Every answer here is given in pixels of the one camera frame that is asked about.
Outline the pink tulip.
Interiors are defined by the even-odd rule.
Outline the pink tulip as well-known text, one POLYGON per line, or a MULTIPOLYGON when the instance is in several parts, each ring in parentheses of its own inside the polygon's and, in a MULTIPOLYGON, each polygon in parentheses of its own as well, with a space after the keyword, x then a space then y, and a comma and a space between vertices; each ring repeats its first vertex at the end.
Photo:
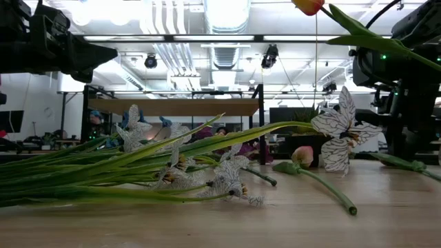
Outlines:
POLYGON ((309 166, 314 161, 314 151, 311 146, 301 146, 297 148, 291 155, 290 162, 281 162, 272 167, 275 172, 280 172, 289 175, 306 175, 316 181, 322 186, 326 187, 342 204, 345 210, 352 216, 358 213, 357 207, 352 201, 343 194, 340 190, 334 187, 331 183, 319 177, 313 172, 310 172, 309 166))

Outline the long ceiling light strip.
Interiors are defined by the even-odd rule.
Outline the long ceiling light strip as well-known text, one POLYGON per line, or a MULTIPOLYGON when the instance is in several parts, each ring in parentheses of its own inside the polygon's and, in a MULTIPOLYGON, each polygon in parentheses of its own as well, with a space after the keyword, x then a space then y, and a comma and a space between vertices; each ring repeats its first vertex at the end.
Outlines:
POLYGON ((338 35, 93 34, 77 37, 89 43, 326 43, 338 35))

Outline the white veined flower bunch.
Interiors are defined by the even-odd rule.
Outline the white veined flower bunch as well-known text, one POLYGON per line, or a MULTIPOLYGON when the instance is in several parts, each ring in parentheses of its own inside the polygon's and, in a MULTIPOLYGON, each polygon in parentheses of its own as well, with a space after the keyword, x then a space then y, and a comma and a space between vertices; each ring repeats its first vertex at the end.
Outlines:
POLYGON ((175 123, 171 136, 146 141, 150 129, 133 105, 119 128, 121 149, 105 149, 104 138, 57 152, 0 165, 0 207, 79 203, 190 203, 250 196, 240 179, 249 159, 243 143, 289 122, 192 141, 193 131, 175 123))

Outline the white ventilation duct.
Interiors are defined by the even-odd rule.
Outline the white ventilation duct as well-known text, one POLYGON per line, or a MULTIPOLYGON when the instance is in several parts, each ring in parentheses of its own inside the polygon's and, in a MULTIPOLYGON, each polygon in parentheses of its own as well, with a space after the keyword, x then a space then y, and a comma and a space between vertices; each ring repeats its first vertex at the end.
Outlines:
POLYGON ((251 0, 203 0, 208 34, 244 34, 251 0))

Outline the purple flower bunch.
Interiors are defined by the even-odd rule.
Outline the purple flower bunch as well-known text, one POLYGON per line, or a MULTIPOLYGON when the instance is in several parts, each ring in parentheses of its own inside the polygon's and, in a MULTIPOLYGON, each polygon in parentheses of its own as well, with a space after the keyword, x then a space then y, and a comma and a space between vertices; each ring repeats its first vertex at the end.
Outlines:
MULTIPOLYGON (((191 143, 195 141, 202 140, 204 138, 209 138, 212 136, 221 136, 221 135, 215 135, 216 133, 212 132, 213 127, 207 126, 204 127, 201 131, 195 133, 192 135, 191 143)), ((216 160, 219 160, 221 156, 225 153, 227 153, 231 147, 221 148, 218 150, 213 151, 212 157, 216 160)), ((246 156, 250 161, 259 161, 260 160, 260 140, 258 138, 252 139, 250 141, 247 141, 242 144, 241 149, 236 153, 237 156, 246 156)), ((262 174, 259 174, 258 172, 254 172, 254 175, 261 177, 263 180, 270 183, 272 186, 277 185, 277 181, 274 179, 271 179, 269 177, 265 177, 262 174)))

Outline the black monitor screen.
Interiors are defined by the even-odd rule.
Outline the black monitor screen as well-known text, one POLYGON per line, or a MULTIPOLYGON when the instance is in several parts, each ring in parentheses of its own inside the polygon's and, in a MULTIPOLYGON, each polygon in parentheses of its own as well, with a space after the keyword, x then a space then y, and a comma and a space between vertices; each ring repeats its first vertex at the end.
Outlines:
POLYGON ((23 122, 23 110, 0 112, 0 131, 19 133, 23 122))
MULTIPOLYGON (((311 119, 318 115, 318 110, 313 107, 273 107, 269 109, 270 123, 298 121, 310 123, 311 119)), ((274 134, 292 136, 294 134, 312 134, 313 130, 306 127, 283 127, 274 134)))

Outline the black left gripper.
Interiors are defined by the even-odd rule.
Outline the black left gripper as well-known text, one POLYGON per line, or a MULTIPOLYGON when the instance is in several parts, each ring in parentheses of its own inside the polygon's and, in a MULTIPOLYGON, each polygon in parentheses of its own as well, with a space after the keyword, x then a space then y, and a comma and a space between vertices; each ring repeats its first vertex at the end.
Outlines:
POLYGON ((62 72, 90 83, 94 68, 118 56, 113 48, 86 42, 69 31, 65 21, 0 20, 0 73, 62 72))

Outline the succulent in black pot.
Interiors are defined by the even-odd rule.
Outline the succulent in black pot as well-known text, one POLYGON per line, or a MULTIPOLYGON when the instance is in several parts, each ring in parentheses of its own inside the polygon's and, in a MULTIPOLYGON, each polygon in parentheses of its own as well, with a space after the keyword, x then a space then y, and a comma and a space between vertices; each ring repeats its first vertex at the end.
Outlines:
MULTIPOLYGON (((314 107, 296 108, 292 120, 296 122, 311 123, 311 120, 319 114, 318 109, 314 107)), ((324 134, 318 133, 307 127, 292 127, 289 130, 289 136, 285 139, 288 144, 289 152, 292 154, 294 150, 301 146, 310 146, 313 150, 313 161, 311 167, 321 167, 320 161, 321 147, 331 138, 324 134)))

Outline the wooden shelf black frame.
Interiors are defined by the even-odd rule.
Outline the wooden shelf black frame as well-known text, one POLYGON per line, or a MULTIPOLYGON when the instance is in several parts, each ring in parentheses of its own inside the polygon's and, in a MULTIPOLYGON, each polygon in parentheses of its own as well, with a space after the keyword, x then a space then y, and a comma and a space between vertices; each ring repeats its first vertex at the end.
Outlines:
POLYGON ((265 124, 264 90, 259 84, 253 92, 242 91, 105 91, 86 85, 83 90, 83 113, 81 140, 85 141, 88 110, 94 109, 110 114, 124 114, 131 105, 137 105, 147 116, 225 116, 249 117, 249 128, 253 128, 254 115, 258 125, 265 124), (188 99, 118 99, 120 95, 189 95, 188 99))

